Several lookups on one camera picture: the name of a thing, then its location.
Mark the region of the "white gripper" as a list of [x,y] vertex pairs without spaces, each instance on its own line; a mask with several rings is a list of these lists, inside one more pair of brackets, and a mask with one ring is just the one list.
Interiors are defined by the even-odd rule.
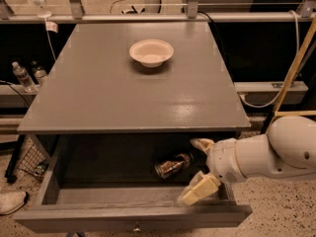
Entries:
[[178,196],[179,205],[190,206],[213,195],[219,190],[221,183],[234,184],[246,181],[237,163],[236,139],[230,138],[215,143],[208,138],[193,138],[190,143],[194,148],[207,154],[206,166],[212,174],[197,172]]

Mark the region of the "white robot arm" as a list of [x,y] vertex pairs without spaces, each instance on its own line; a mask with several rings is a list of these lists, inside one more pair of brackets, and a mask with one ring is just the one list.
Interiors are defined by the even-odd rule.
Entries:
[[209,172],[194,175],[178,196],[180,205],[190,206],[216,193],[222,184],[249,178],[316,179],[316,123],[309,118],[282,117],[265,134],[217,142],[194,138],[191,145],[206,155]]

